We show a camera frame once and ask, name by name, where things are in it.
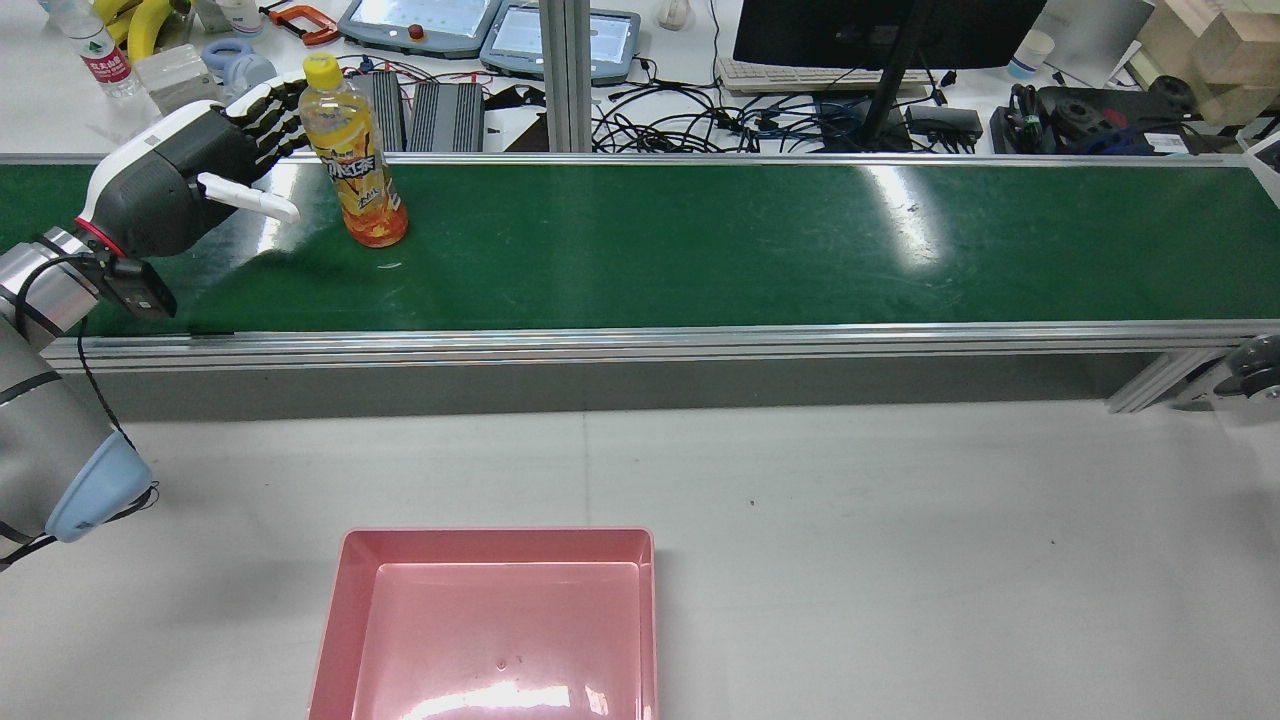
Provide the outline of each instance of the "white floor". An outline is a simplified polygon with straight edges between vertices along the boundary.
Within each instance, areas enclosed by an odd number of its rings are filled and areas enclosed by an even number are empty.
[[[353,527],[646,525],[667,719],[1280,714],[1280,429],[1101,402],[140,424],[0,716],[306,714]]]

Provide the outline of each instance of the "banana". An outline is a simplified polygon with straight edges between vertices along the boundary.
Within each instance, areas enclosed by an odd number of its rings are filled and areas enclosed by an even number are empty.
[[[169,0],[142,0],[129,20],[129,61],[148,58],[156,51],[160,26],[173,13]]]
[[[124,45],[124,38],[129,35],[129,20],[133,19],[133,14],[137,12],[137,8],[129,8],[128,10],[120,13],[114,20],[108,23],[106,32],[111,33],[111,40],[114,40],[116,45]]]
[[[102,18],[104,23],[111,24],[119,15],[137,4],[138,0],[93,0],[93,12]]]

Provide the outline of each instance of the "pink plastic tray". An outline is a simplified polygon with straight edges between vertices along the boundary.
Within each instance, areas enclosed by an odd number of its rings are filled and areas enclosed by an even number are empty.
[[[657,720],[645,529],[352,530],[312,720]]]

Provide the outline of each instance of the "yellow bottle cap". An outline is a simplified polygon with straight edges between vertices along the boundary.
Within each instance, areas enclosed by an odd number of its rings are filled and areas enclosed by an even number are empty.
[[[338,59],[329,53],[312,53],[302,60],[302,74],[307,85],[316,90],[330,90],[342,85],[342,68]]]

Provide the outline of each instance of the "paper cup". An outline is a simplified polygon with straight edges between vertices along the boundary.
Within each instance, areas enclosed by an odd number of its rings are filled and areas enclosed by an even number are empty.
[[[257,12],[253,0],[215,0],[223,10],[223,17],[241,37],[256,37],[262,33],[262,13]]]
[[[1052,51],[1053,38],[1048,33],[1033,29],[1023,38],[1023,44],[1018,46],[1018,51],[1014,53],[1014,59],[1009,60],[1006,69],[1014,79],[1030,79]]]

